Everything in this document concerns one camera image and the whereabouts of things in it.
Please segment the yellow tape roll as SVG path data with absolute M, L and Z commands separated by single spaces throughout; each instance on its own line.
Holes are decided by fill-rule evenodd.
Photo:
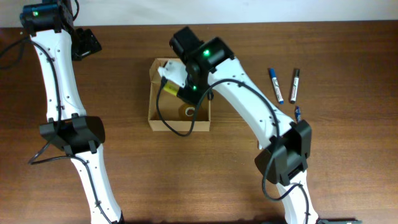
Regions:
M 182 118 L 191 118 L 195 113 L 193 105 L 184 104 L 179 108 L 179 114 Z

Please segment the yellow highlighter marker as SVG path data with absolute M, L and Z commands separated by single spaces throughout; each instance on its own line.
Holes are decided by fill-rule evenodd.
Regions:
M 174 82 L 167 81 L 162 89 L 173 96 L 177 96 L 178 91 L 180 90 L 180 86 L 178 86 Z

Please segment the brown cardboard box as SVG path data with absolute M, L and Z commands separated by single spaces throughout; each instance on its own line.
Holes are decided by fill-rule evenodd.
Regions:
M 156 107 L 160 109 L 163 119 L 176 131 L 186 133 L 189 131 L 192 118 L 182 118 L 179 114 L 179 108 L 187 104 L 180 98 L 162 91 L 159 102 L 156 102 L 157 93 L 160 87 L 161 76 L 157 69 L 166 64 L 168 60 L 180 61 L 177 58 L 156 58 L 149 69 L 150 78 L 150 95 L 149 95 L 149 111 L 148 122 L 153 131 L 168 131 L 169 128 L 160 120 Z

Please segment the blue whiteboard marker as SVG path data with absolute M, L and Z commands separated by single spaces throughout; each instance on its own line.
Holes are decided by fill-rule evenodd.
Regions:
M 277 98 L 277 101 L 280 105 L 284 104 L 284 99 L 282 97 L 281 91 L 280 91 L 280 87 L 279 87 L 279 82 L 277 81 L 277 77 L 276 77 L 276 73 L 275 70 L 273 68 L 269 69 L 269 75 L 271 77 L 271 81 L 272 81 L 272 85 L 274 87 L 274 91 L 275 91 L 275 95 Z

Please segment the black whiteboard marker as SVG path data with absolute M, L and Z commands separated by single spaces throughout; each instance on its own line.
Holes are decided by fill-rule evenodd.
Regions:
M 299 85 L 300 70 L 298 68 L 294 69 L 294 75 L 292 80 L 292 89 L 290 94 L 290 102 L 294 104 L 297 100 L 297 90 Z

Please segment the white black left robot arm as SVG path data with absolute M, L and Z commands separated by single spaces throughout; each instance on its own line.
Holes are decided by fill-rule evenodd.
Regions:
M 87 115 L 72 64 L 102 47 L 91 29 L 74 26 L 75 18 L 70 1 L 26 5 L 20 14 L 27 42 L 39 58 L 47 97 L 47 121 L 39 127 L 46 144 L 29 164 L 71 161 L 85 191 L 91 222 L 124 223 L 104 164 L 104 125 L 100 117 Z

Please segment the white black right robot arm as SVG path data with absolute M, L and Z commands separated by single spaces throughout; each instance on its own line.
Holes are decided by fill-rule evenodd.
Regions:
M 310 125 L 305 120 L 295 122 L 274 106 L 221 38 L 204 42 L 184 27 L 169 45 L 181 63 L 168 62 L 162 78 L 179 86 L 177 97 L 199 106 L 211 91 L 223 96 L 257 137 L 261 152 L 255 165 L 263 175 L 262 187 L 267 182 L 276 185 L 286 222 L 318 223 L 307 187 Z

